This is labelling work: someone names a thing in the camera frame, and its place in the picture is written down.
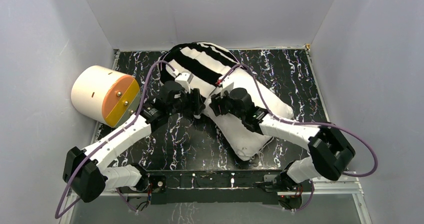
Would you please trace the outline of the black white striped pillowcase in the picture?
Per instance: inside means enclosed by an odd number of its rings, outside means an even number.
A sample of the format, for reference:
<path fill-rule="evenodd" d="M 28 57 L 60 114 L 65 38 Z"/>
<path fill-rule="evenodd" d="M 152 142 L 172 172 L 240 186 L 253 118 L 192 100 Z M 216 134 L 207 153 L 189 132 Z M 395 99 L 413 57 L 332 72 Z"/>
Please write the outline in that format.
<path fill-rule="evenodd" d="M 179 72 L 193 74 L 192 88 L 203 96 L 210 94 L 219 78 L 236 65 L 237 59 L 221 46 L 208 42 L 179 44 L 159 57 Z"/>

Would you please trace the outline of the white pillow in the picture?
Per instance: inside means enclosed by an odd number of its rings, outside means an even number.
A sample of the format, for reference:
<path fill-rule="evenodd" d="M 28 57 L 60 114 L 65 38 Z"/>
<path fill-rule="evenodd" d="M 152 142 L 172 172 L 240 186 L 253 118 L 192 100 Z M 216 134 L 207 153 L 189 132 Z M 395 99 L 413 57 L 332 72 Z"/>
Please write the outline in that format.
<path fill-rule="evenodd" d="M 241 87 L 247 90 L 256 107 L 252 117 L 241 120 L 232 114 L 213 116 L 211 109 L 207 106 L 207 99 L 212 98 L 222 81 L 233 82 L 232 89 Z M 206 105 L 203 114 L 217 125 L 236 156 L 243 161 L 248 161 L 272 140 L 271 136 L 261 132 L 258 126 L 260 118 L 270 112 L 288 119 L 294 116 L 291 106 L 261 83 L 255 83 L 253 77 L 244 69 L 233 70 L 230 74 L 225 73 L 215 85 L 215 89 L 210 94 L 202 95 Z"/>

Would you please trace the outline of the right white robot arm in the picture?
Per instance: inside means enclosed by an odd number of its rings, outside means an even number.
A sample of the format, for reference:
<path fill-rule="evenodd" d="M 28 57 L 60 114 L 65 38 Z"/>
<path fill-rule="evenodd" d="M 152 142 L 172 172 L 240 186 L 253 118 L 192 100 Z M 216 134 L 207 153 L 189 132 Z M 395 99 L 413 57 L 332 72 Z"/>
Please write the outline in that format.
<path fill-rule="evenodd" d="M 274 117 L 266 108 L 255 105 L 244 88 L 213 94 L 209 106 L 215 116 L 231 115 L 250 132 L 284 139 L 309 152 L 309 157 L 291 162 L 281 172 L 278 179 L 288 191 L 316 177 L 337 181 L 356 154 L 334 125 L 306 125 Z"/>

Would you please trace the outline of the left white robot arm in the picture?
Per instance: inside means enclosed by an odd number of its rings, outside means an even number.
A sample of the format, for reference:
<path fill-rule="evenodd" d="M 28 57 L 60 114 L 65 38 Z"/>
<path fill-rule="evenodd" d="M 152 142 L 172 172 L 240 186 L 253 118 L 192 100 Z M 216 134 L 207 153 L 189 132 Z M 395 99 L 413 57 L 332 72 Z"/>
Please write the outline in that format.
<path fill-rule="evenodd" d="M 137 192 L 149 187 L 147 171 L 135 164 L 112 169 L 109 164 L 139 140 L 166 125 L 170 116 L 188 112 L 201 115 L 204 98 L 198 88 L 184 88 L 176 81 L 167 81 L 156 96 L 139 104 L 136 113 L 100 141 L 66 154 L 63 180 L 83 202 L 91 202 L 106 190 L 131 186 Z"/>

